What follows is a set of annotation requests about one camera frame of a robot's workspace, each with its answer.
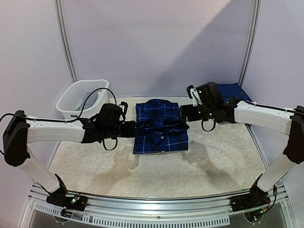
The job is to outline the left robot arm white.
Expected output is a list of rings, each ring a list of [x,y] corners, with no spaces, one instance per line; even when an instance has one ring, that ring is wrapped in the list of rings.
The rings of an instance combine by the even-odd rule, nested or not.
[[[60,142],[105,146],[107,139],[134,138],[137,130],[135,121],[126,120],[124,107],[115,104],[104,104],[92,117],[44,119],[22,110],[4,114],[2,119],[6,117],[11,120],[2,137],[5,162],[30,176],[60,206],[67,206],[71,197],[62,180],[47,167],[56,152],[49,146]]]

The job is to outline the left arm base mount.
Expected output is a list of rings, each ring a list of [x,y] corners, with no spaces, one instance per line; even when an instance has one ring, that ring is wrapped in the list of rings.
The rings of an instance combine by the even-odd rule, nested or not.
[[[71,218],[73,211],[84,211],[88,197],[81,195],[80,193],[68,193],[68,191],[60,187],[52,193],[48,193],[46,202],[55,206],[62,207],[60,216],[65,218]]]

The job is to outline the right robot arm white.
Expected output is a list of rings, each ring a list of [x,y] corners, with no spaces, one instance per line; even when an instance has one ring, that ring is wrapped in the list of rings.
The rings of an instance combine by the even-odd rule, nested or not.
[[[241,88],[223,90],[214,82],[187,87],[191,104],[180,107],[185,122],[209,120],[217,124],[245,124],[259,149],[266,171],[246,195],[256,207],[264,193],[295,166],[304,162],[304,108],[278,107],[251,101]]]

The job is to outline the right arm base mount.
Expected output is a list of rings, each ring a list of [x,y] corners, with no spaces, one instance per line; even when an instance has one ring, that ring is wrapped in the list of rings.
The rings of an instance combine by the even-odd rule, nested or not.
[[[247,194],[229,198],[229,205],[233,212],[244,211],[246,221],[258,223],[263,216],[274,206],[277,197],[277,187],[273,187],[274,200],[271,202],[267,192],[251,190]]]

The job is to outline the blue plaid shirt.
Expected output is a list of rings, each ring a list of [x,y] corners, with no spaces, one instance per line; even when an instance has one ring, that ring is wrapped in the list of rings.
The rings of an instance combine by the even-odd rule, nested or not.
[[[163,99],[137,103],[134,154],[186,151],[189,126],[179,117],[179,104]]]

